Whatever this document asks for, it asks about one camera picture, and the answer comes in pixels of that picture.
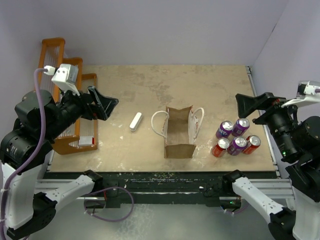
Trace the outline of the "purple fanta can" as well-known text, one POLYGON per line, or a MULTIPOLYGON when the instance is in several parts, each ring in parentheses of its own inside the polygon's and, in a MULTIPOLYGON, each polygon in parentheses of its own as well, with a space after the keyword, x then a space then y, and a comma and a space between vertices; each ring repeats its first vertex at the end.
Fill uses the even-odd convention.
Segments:
POLYGON ((239 118, 236 120, 231 134, 234 137, 239 137, 242 136, 249 128, 250 121, 246 118, 239 118))
POLYGON ((234 129, 234 124, 231 121, 225 120, 219 125, 219 127, 215 133, 215 136, 218 139, 228 138, 230 136, 230 134, 232 133, 233 129, 234 129))
POLYGON ((227 152, 232 156, 237 156, 247 147, 247 144, 247 140, 242 136, 234 137, 230 142, 227 152))

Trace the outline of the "red coca-cola can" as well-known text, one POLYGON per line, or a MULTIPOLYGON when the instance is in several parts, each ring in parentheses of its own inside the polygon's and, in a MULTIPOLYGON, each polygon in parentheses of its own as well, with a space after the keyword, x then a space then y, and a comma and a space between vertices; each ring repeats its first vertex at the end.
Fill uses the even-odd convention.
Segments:
POLYGON ((243 154, 250 155, 261 145, 261 139, 257 135, 250 135, 246 138, 247 145, 245 149, 242 150, 243 154))
POLYGON ((213 156, 220 158, 225 154, 229 146, 230 141, 227 138, 219 138, 216 144, 213 146, 211 153, 213 156))

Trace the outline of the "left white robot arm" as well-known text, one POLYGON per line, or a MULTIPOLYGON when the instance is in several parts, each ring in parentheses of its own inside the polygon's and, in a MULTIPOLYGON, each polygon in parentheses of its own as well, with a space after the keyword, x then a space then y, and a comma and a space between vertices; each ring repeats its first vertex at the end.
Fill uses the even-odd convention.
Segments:
POLYGON ((101 194, 102 177, 92 170, 85 171, 67 187, 48 193, 36 192, 35 188, 56 138, 79 118, 107 120, 118 103, 117 98, 103 96, 96 87, 89 86, 85 93, 65 92, 60 102, 55 102, 47 90, 30 91, 15 106, 17 119, 13 130, 0 144, 2 239, 26 239, 46 227, 57 211, 73 199, 101 194))

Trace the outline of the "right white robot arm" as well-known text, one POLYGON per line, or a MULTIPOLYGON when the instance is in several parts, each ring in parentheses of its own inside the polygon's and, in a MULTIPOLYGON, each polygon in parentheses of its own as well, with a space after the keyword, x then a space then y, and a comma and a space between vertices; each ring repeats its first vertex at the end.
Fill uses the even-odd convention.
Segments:
POLYGON ((238 116, 266 125, 279 149, 294 195, 295 210, 265 195, 239 170, 222 177, 222 190, 228 196, 244 198, 266 221, 276 240, 318 240, 320 238, 320 118, 297 119, 298 109, 320 102, 320 93, 304 93, 291 100, 270 92, 252 97, 238 93, 238 116))

